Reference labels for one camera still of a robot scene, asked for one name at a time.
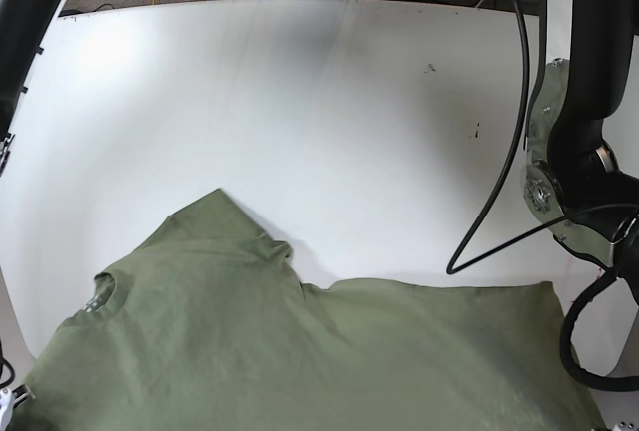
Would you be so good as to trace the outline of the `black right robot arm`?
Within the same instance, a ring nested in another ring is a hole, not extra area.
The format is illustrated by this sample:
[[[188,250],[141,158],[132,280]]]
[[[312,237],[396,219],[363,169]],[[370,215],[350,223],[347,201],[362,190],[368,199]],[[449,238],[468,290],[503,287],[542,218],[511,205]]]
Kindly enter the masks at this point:
[[[1,166],[10,156],[10,126],[28,72],[63,0],[1,0]]]

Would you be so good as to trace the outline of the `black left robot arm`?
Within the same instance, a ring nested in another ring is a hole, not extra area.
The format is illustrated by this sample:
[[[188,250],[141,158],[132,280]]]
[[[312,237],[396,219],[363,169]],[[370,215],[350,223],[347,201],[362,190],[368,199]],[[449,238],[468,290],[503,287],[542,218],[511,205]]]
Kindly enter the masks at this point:
[[[549,31],[550,0],[539,0],[539,31]],[[519,111],[511,145],[526,154],[523,195],[556,242],[602,275],[570,306],[559,337],[566,372],[595,390],[634,392],[634,376],[584,369],[572,351],[583,309],[617,280],[638,288],[638,181],[623,173],[603,136],[623,99],[638,29],[637,0],[571,0],[563,57],[523,50]]]

